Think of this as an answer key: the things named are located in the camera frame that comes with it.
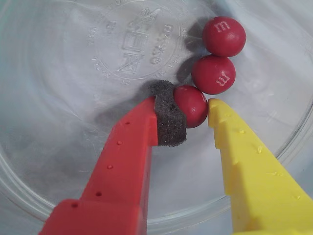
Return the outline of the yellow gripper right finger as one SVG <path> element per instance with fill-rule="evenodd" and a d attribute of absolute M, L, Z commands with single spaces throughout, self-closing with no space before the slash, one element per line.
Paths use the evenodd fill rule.
<path fill-rule="evenodd" d="M 210 99 L 208 125 L 220 151 L 235 235 L 310 235 L 312 198 L 225 102 Z"/>

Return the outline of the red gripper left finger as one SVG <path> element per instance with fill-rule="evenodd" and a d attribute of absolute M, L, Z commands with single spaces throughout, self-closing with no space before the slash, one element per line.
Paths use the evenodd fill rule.
<path fill-rule="evenodd" d="M 152 148 L 186 140 L 174 88 L 165 80 L 149 85 L 151 95 L 112 128 L 81 197 L 60 202 L 41 234 L 146 234 Z"/>

